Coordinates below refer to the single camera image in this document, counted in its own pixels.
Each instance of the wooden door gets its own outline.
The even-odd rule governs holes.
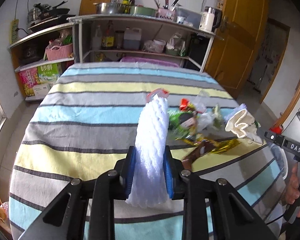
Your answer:
[[[237,98],[264,36],[268,0],[225,0],[223,22],[214,39],[205,72]]]

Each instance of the pink basket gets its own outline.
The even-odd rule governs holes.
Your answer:
[[[51,49],[46,49],[48,60],[68,58],[73,52],[72,43],[65,46],[55,45]]]
[[[159,8],[157,10],[157,18],[173,22],[175,13],[176,13],[175,10],[170,11],[170,10],[165,9],[165,8]]]

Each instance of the striped tablecloth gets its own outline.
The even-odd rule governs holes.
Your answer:
[[[218,103],[225,115],[238,106],[206,73],[149,63],[72,65],[36,110],[18,150],[9,198],[14,239],[72,178],[97,178],[125,158],[129,146],[134,145],[146,95],[156,88],[170,92],[171,108],[178,108],[181,98],[193,100],[201,90],[209,94],[205,102],[208,110]],[[214,132],[210,136],[220,139],[233,134]],[[244,139],[241,142],[224,154],[198,159],[193,168],[205,179],[226,178],[265,219],[285,184],[266,144],[260,147]],[[193,150],[172,139],[167,144],[174,158],[181,159]],[[182,210],[183,201],[168,201],[149,209],[116,201],[116,239],[181,240]]]

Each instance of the blue gripper pad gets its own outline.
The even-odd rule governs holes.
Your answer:
[[[164,173],[164,178],[166,180],[167,193],[170,199],[172,199],[174,195],[171,162],[172,162],[172,155],[170,152],[170,148],[169,146],[166,145],[163,154],[163,173]]]
[[[130,146],[124,162],[124,168],[123,168],[124,172],[122,172],[121,174],[122,179],[125,180],[125,193],[127,198],[131,193],[134,168],[136,165],[136,154],[137,154],[136,148],[134,146]]]

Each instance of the tiled floor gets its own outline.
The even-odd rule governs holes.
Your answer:
[[[252,87],[252,84],[246,82],[241,94],[237,98],[237,102],[238,104],[244,103],[247,106],[248,111],[261,124],[263,129],[269,129],[275,123],[275,120],[259,103],[261,95]]]
[[[18,122],[16,129],[11,135],[9,144],[7,146],[7,151],[3,156],[0,167],[0,198],[2,201],[8,201],[9,183],[14,160],[16,158],[22,138],[25,134],[26,127],[33,117],[38,105],[38,103],[31,103],[28,105],[20,121]]]

